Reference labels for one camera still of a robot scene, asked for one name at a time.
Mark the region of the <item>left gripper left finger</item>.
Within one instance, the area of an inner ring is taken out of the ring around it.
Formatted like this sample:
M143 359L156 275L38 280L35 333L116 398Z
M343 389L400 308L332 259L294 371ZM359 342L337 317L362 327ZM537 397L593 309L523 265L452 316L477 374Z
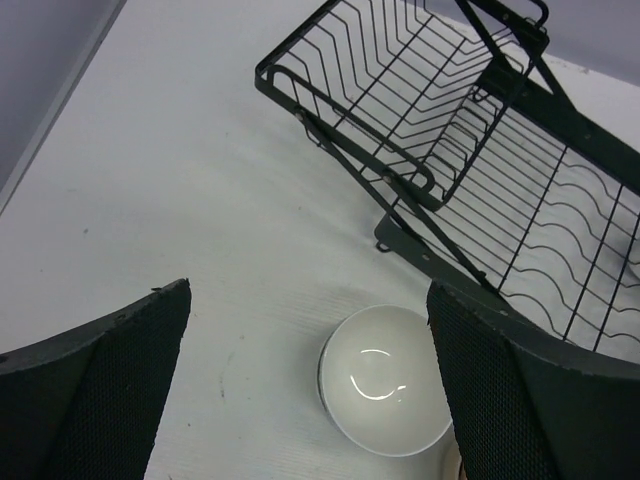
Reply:
M186 279L1 356L4 479L141 479L191 310Z

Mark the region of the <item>white bowl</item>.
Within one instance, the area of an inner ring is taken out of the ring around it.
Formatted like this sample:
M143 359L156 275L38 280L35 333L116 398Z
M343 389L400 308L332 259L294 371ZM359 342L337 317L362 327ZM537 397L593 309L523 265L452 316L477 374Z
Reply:
M330 337L327 337L327 339L325 340L320 350L320 355L318 358L317 369L316 369L316 387L317 387L317 394L318 394L320 404L324 412L330 417L331 415L326 403L326 399L324 395L324 387L323 387L323 364L324 364L326 349L329 341L330 341Z
M373 454L402 458L434 447L452 419L428 320L374 305L329 335L323 387L330 420Z

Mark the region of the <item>plain tan bowl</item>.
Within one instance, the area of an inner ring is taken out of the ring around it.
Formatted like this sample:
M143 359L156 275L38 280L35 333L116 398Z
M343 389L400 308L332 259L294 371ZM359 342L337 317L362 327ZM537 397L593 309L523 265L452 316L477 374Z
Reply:
M446 449L442 461L441 480L466 480L467 474L456 441Z

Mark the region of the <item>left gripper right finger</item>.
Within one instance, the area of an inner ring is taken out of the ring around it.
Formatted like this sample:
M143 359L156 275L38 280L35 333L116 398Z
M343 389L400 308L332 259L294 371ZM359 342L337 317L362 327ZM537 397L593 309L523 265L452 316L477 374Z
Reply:
M471 282L426 306L470 479L636 479L639 366L560 341Z

